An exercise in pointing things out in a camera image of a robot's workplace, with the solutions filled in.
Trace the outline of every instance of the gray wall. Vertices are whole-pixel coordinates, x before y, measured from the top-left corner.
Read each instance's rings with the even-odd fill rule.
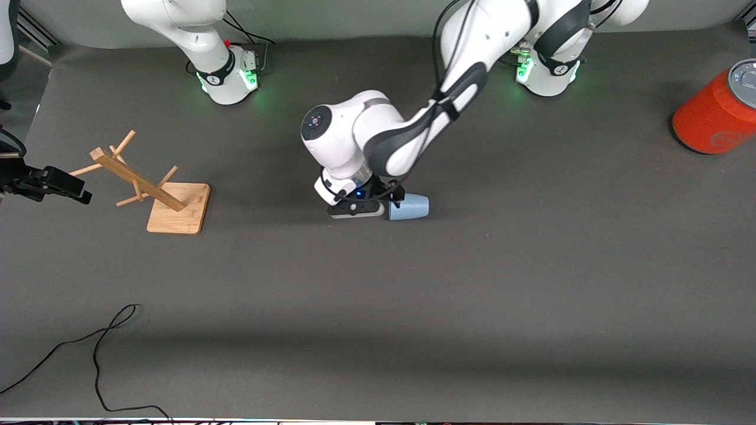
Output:
[[[651,0],[626,31],[698,29],[733,19],[749,0]],[[247,28],[276,41],[362,36],[429,35],[448,0],[228,0]],[[131,22],[119,0],[22,0],[40,22],[67,44],[99,48],[169,45]],[[223,23],[225,38],[240,41]]]

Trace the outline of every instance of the metal can lid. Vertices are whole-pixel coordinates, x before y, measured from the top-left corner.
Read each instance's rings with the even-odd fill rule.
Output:
[[[741,60],[730,68],[727,83],[736,98],[756,108],[756,59]]]

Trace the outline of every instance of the black cable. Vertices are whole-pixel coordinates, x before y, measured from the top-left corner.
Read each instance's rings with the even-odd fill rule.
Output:
[[[234,22],[236,23],[236,25],[232,24],[231,22],[228,22],[228,20],[226,18],[223,18],[223,22],[226,22],[232,28],[241,31],[242,33],[244,33],[247,36],[247,38],[249,38],[250,36],[252,36],[252,37],[257,37],[258,39],[261,39],[261,40],[265,40],[266,42],[270,42],[270,43],[273,43],[273,44],[276,43],[276,42],[274,42],[273,40],[271,40],[269,38],[266,38],[266,37],[263,37],[263,36],[258,36],[257,34],[254,34],[254,33],[250,33],[249,31],[247,31],[246,29],[244,29],[244,27],[239,23],[239,21],[236,20],[236,18],[234,17],[234,15],[231,14],[231,12],[226,11],[226,14],[232,20],[234,20]],[[252,39],[249,39],[249,40],[252,42],[252,44],[255,44],[255,42]]]
[[[436,41],[436,39],[438,37],[438,25],[441,23],[444,15],[447,12],[449,12],[449,10],[456,3],[458,3],[459,1],[460,0],[451,0],[451,2],[449,2],[448,5],[446,5],[446,7],[444,8],[444,10],[438,16],[438,19],[435,22],[435,27],[433,28],[433,39],[432,39],[432,43],[431,43],[431,49],[432,49],[432,58],[433,58],[433,68],[435,70],[435,77],[436,77],[435,90],[434,90],[434,93],[433,93],[434,96],[435,96],[436,93],[438,93],[438,92],[441,91],[441,85],[443,83],[441,81],[441,78],[440,78],[440,75],[439,75],[439,72],[438,72],[438,61],[437,61],[437,58],[436,58],[436,55],[435,55],[435,47],[436,47],[435,41]],[[457,41],[454,43],[454,50],[452,51],[451,57],[449,58],[449,65],[452,65],[454,63],[454,59],[457,56],[457,49],[460,47],[460,40],[462,39],[462,36],[464,35],[465,26],[467,25],[467,18],[469,17],[470,11],[473,9],[473,6],[475,6],[476,1],[477,0],[470,0],[469,7],[467,8],[467,11],[465,11],[465,17],[462,20],[462,26],[460,27],[460,31],[457,34]],[[433,122],[435,121],[435,119],[437,117],[438,117],[438,109],[434,108],[434,109],[431,110],[431,117],[430,117],[430,120],[429,120],[428,127],[426,129],[427,133],[426,133],[425,139],[423,140],[423,146],[424,147],[428,144],[428,139],[430,138],[430,132],[431,132],[432,127],[433,127]],[[336,198],[338,198],[340,200],[345,200],[345,201],[348,201],[348,202],[356,202],[356,203],[373,202],[375,200],[383,199],[384,197],[386,197],[386,196],[394,193],[394,191],[396,191],[396,189],[399,188],[399,186],[401,186],[404,183],[404,181],[407,180],[407,178],[410,176],[410,174],[412,173],[412,171],[415,169],[415,166],[417,165],[417,160],[420,158],[421,154],[422,154],[422,151],[415,158],[415,160],[414,160],[415,162],[412,164],[412,167],[410,167],[410,169],[401,177],[401,179],[394,186],[392,186],[389,189],[385,190],[382,194],[376,195],[376,196],[371,197],[371,198],[367,198],[367,199],[355,199],[355,198],[345,197],[343,195],[340,195],[340,194],[332,191],[328,187],[328,185],[325,184],[325,180],[323,178],[323,170],[325,169],[325,167],[321,167],[321,183],[323,184],[323,187],[326,188],[326,190],[328,192],[330,192],[334,197],[336,197]]]
[[[48,360],[48,359],[50,358],[50,356],[52,356],[52,355],[53,355],[53,353],[55,353],[55,352],[57,351],[57,349],[59,349],[60,347],[62,347],[62,346],[65,346],[65,345],[68,345],[68,344],[75,344],[75,343],[80,343],[80,342],[82,342],[83,340],[86,340],[86,339],[88,339],[88,338],[90,338],[90,337],[93,337],[94,335],[97,335],[97,334],[98,334],[98,333],[100,333],[100,332],[107,332],[107,331],[109,331],[110,329],[115,329],[116,327],[118,327],[118,326],[120,326],[121,324],[125,323],[125,322],[126,322],[127,320],[129,320],[129,319],[130,319],[130,318],[131,318],[131,317],[132,317],[132,316],[134,315],[134,313],[136,312],[136,307],[137,307],[137,305],[138,305],[138,304],[129,304],[129,305],[127,305],[126,307],[122,308],[122,309],[121,309],[121,311],[120,311],[120,312],[118,312],[118,314],[116,315],[116,317],[115,317],[115,318],[113,318],[113,320],[115,320],[116,318],[118,318],[118,316],[120,316],[120,315],[121,315],[121,313],[123,313],[123,312],[124,312],[124,311],[125,311],[125,310],[126,310],[127,308],[129,308],[129,307],[132,307],[132,308],[133,308],[133,310],[132,310],[131,314],[129,314],[129,316],[127,316],[127,317],[126,317],[126,319],[124,319],[124,320],[120,321],[120,322],[119,322],[118,324],[116,324],[115,326],[113,326],[113,321],[111,321],[111,322],[110,322],[110,324],[108,325],[108,327],[103,327],[103,328],[101,328],[101,329],[97,329],[97,330],[96,330],[95,332],[92,332],[92,333],[90,333],[90,334],[89,334],[89,335],[87,335],[86,337],[81,337],[81,338],[79,338],[79,339],[77,339],[77,340],[64,341],[64,342],[62,342],[62,343],[59,343],[59,344],[58,344],[58,345],[56,345],[56,346],[55,346],[55,347],[54,347],[54,348],[53,348],[52,350],[50,350],[50,352],[49,352],[49,353],[48,353],[48,354],[47,354],[47,355],[45,356],[45,358],[43,358],[43,359],[42,359],[42,360],[41,360],[41,361],[40,361],[39,363],[37,363],[37,365],[36,365],[36,366],[35,366],[34,368],[32,368],[32,370],[31,370],[31,371],[29,371],[29,373],[27,373],[26,375],[24,375],[24,376],[23,376],[23,378],[19,379],[18,381],[16,381],[16,382],[15,382],[15,383],[14,383],[13,385],[9,386],[8,388],[6,388],[6,389],[3,389],[2,391],[0,391],[0,395],[1,395],[1,394],[5,394],[5,393],[6,393],[6,392],[8,392],[8,391],[9,391],[10,389],[14,388],[14,387],[15,387],[16,385],[18,385],[18,384],[22,383],[23,381],[25,381],[25,380],[26,380],[26,379],[27,379],[27,378],[28,378],[29,376],[31,376],[31,374],[33,374],[34,372],[36,372],[36,370],[37,370],[37,369],[39,369],[39,367],[40,367],[40,366],[42,366],[42,364],[43,364],[43,363],[45,363],[45,362],[46,362],[46,361],[47,361],[47,360]]]
[[[187,60],[187,64],[184,66],[184,70],[187,72],[187,74],[189,74],[191,76],[196,75],[195,72],[197,71],[197,68],[194,69],[194,72],[191,72],[189,70],[189,65],[194,65],[194,64],[191,63],[191,60]]]
[[[617,0],[609,0],[608,2],[604,3],[604,5],[601,6],[600,8],[593,9],[592,11],[590,11],[590,14],[592,14],[592,15],[600,14],[601,12],[603,12],[606,9],[610,8],[616,1]]]
[[[500,63],[500,64],[509,65],[510,67],[519,67],[520,66],[519,64],[516,64],[514,62],[509,62],[508,60],[504,60],[503,57],[499,57],[496,61],[498,63]]]
[[[11,132],[9,132],[8,130],[3,129],[2,126],[0,126],[0,134],[3,134],[5,137],[10,138],[15,144],[18,145],[18,149],[17,150],[18,150],[18,156],[19,157],[23,158],[23,157],[26,156],[26,145],[23,144],[20,140],[18,140],[18,138],[16,136],[12,135]],[[15,148],[12,144],[9,144],[9,143],[4,142],[4,141],[1,141],[1,142],[3,144],[6,144],[6,145],[10,146],[11,148]]]
[[[431,38],[431,55],[433,57],[433,71],[435,73],[435,87],[441,87],[441,73],[438,71],[438,58],[436,57],[435,53],[435,47],[436,42],[438,41],[438,27],[441,26],[441,21],[444,19],[444,16],[449,12],[449,10],[454,7],[455,4],[459,3],[460,0],[451,0],[448,5],[444,8],[444,10],[441,12],[441,14],[438,16],[438,19],[435,20],[435,26],[433,27],[433,37]]]
[[[92,350],[92,362],[94,363],[94,368],[97,370],[97,374],[94,376],[94,381],[95,381],[94,382],[94,384],[95,384],[94,385],[94,391],[97,393],[97,397],[100,400],[100,404],[102,405],[102,408],[105,409],[106,411],[109,411],[109,412],[135,411],[135,410],[142,410],[142,409],[147,409],[147,408],[153,408],[153,409],[158,410],[161,414],[163,414],[163,416],[165,416],[166,419],[169,422],[173,423],[173,419],[166,413],[166,411],[164,411],[163,409],[161,409],[159,406],[156,406],[156,405],[145,405],[145,406],[137,406],[137,407],[133,407],[133,408],[111,409],[111,408],[107,407],[107,405],[105,404],[105,400],[103,399],[102,393],[100,392],[100,364],[99,364],[99,362],[97,360],[97,353],[98,353],[98,350],[100,349],[100,344],[102,343],[102,340],[105,338],[105,336],[107,335],[108,332],[110,332],[113,329],[117,329],[117,328],[121,327],[121,325],[123,325],[124,323],[126,323],[127,321],[129,321],[129,319],[131,319],[132,316],[136,313],[138,307],[141,307],[141,305],[140,304],[128,304],[127,306],[125,306],[122,309],[120,309],[118,311],[118,313],[116,313],[115,316],[113,316],[113,319],[110,321],[110,323],[107,325],[107,327],[102,327],[101,329],[97,329],[96,331],[94,331],[92,333],[89,333],[86,336],[81,337],[81,338],[79,338],[77,340],[64,341],[62,343],[57,344],[52,350],[50,350],[50,352],[45,356],[45,358],[43,358],[39,363],[37,363],[37,365],[34,368],[32,368],[31,371],[29,371],[26,375],[24,375],[21,379],[19,379],[18,381],[16,381],[15,383],[13,383],[12,385],[10,385],[9,387],[7,387],[7,388],[3,389],[2,391],[0,391],[0,394],[5,394],[6,392],[8,392],[11,389],[13,389],[16,385],[19,385],[20,383],[22,383],[23,381],[25,381],[34,372],[36,372],[37,369],[39,369],[57,351],[57,349],[59,349],[60,347],[68,345],[68,344],[80,343],[83,340],[87,340],[88,338],[91,338],[94,335],[97,335],[98,333],[102,333],[102,335],[100,335],[100,338],[98,339],[97,343],[94,345],[94,347],[95,347],[94,350]],[[127,311],[129,309],[131,309],[131,311],[127,314],[127,316],[124,319],[119,320],[119,317],[121,317],[121,315],[123,314],[123,312],[125,312],[125,311]]]
[[[97,393],[97,398],[100,400],[100,404],[102,405],[102,408],[105,409],[106,411],[111,412],[111,413],[119,412],[119,411],[144,410],[144,409],[152,408],[152,409],[155,409],[155,410],[159,411],[161,414],[163,414],[163,416],[166,417],[166,419],[169,422],[173,423],[173,418],[171,418],[166,413],[166,411],[164,411],[160,406],[157,406],[157,405],[144,405],[144,406],[135,406],[135,407],[130,407],[130,408],[109,408],[105,404],[105,400],[103,399],[102,393],[100,392],[100,363],[97,360],[97,353],[98,353],[98,351],[100,349],[100,344],[102,344],[102,340],[105,339],[105,336],[107,335],[108,332],[110,332],[112,329],[117,328],[118,326],[120,326],[121,324],[123,324],[127,320],[129,320],[134,315],[134,313],[136,313],[138,306],[140,306],[140,305],[139,304],[129,304],[126,307],[122,308],[115,316],[113,316],[113,320],[110,321],[110,324],[107,325],[107,328],[105,328],[105,331],[102,333],[102,335],[100,335],[100,338],[97,340],[97,343],[95,343],[95,345],[94,345],[95,348],[94,348],[94,350],[92,350],[92,363],[94,363],[94,369],[97,371],[97,373],[94,375],[94,381],[95,381],[94,382],[94,384],[95,384],[94,385],[94,392]],[[129,315],[126,316],[126,318],[123,319],[122,321],[120,321],[117,324],[115,324],[116,320],[118,319],[118,317],[126,309],[128,309],[128,308],[132,309],[132,311],[129,313]]]
[[[250,37],[250,36],[249,36],[249,33],[247,33],[247,31],[245,31],[245,30],[243,29],[243,27],[241,26],[241,24],[239,23],[239,21],[238,21],[238,20],[236,20],[236,18],[234,17],[234,15],[232,15],[232,14],[229,14],[229,13],[228,13],[228,11],[226,11],[226,13],[228,14],[228,16],[230,16],[230,17],[231,17],[231,19],[233,19],[233,20],[234,20],[234,22],[235,22],[235,23],[236,23],[236,24],[237,24],[238,26],[233,26],[233,25],[231,25],[231,23],[230,23],[230,22],[228,22],[228,20],[226,20],[226,18],[223,18],[223,21],[224,21],[224,22],[226,22],[226,23],[227,23],[228,25],[231,25],[231,26],[232,26],[233,28],[235,28],[235,29],[238,29],[239,31],[241,31],[242,33],[244,33],[244,35],[245,35],[245,36],[246,36],[246,37],[247,37],[247,38],[249,39],[249,42],[250,42],[250,43],[252,43],[252,44],[254,44],[254,45],[256,45],[257,43],[255,43],[255,40],[253,40],[253,39],[252,39],[252,37]]]
[[[606,22],[607,20],[609,20],[609,18],[611,18],[612,16],[614,16],[614,14],[615,14],[615,13],[617,12],[617,10],[619,10],[619,7],[620,7],[620,6],[622,6],[622,1],[623,1],[623,0],[619,0],[619,2],[617,2],[617,5],[615,6],[615,8],[613,8],[613,9],[612,9],[612,11],[611,11],[611,12],[609,12],[609,14],[608,14],[608,15],[606,15],[606,17],[605,17],[605,18],[604,18],[604,19],[603,19],[603,20],[602,20],[602,21],[601,21],[601,22],[600,22],[600,23],[599,23],[598,25],[596,25],[596,29],[599,29],[599,28],[601,28],[601,26],[602,26],[602,25],[603,25],[603,24],[604,24],[604,23],[605,23],[605,22]]]

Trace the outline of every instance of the gray table surface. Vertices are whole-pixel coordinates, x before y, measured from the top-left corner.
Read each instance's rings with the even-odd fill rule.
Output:
[[[754,423],[756,144],[707,157],[668,117],[748,56],[742,23],[600,34],[580,78],[537,98],[490,73],[410,192],[426,219],[334,221],[298,136],[369,88],[410,116],[428,39],[273,45],[262,90],[213,104],[176,48],[59,52],[28,161],[96,146],[212,185],[196,237],[149,234],[132,189],[0,209],[2,384],[56,342],[138,318],[101,352],[114,407],[176,417]],[[0,396],[3,416],[102,417],[93,342]],[[158,413],[147,411],[147,416]]]

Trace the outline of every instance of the wooden mug tree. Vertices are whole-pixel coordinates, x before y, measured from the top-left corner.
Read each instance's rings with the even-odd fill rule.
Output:
[[[116,206],[124,206],[136,201],[144,202],[146,197],[154,198],[155,202],[152,205],[150,220],[147,222],[147,231],[149,232],[200,233],[207,210],[210,185],[207,183],[173,183],[168,181],[178,169],[177,166],[173,166],[157,185],[142,177],[126,163],[121,155],[134,135],[136,135],[136,132],[131,130],[118,147],[110,145],[110,154],[106,154],[101,147],[93,150],[89,153],[89,156],[96,164],[78,169],[70,174],[77,176],[105,168],[131,183],[134,186],[136,196],[117,202]]]

